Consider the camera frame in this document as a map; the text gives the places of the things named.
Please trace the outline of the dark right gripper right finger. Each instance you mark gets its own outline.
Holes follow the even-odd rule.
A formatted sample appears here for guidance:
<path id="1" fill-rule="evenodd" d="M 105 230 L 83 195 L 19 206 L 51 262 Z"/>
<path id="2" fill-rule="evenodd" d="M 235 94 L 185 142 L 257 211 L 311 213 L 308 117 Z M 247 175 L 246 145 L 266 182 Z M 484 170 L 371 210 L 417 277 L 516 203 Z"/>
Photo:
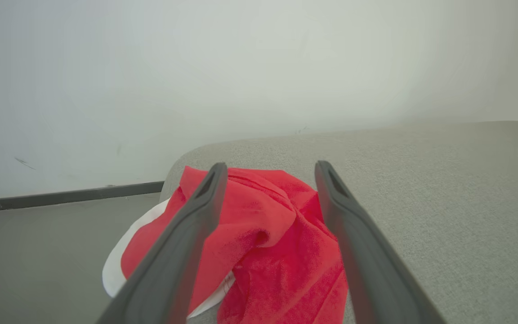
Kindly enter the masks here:
<path id="1" fill-rule="evenodd" d="M 443 324 L 401 258 L 327 161 L 315 164 L 325 226 L 337 238 L 358 324 Z"/>

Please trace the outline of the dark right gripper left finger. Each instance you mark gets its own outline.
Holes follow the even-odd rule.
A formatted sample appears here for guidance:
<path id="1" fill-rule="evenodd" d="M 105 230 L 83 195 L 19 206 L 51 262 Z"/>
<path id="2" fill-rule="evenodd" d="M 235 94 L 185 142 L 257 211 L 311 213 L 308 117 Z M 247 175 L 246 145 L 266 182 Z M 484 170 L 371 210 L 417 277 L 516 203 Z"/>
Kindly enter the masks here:
<path id="1" fill-rule="evenodd" d="M 206 238 L 217 228 L 228 167 L 214 164 L 98 319 L 99 324 L 184 324 Z"/>

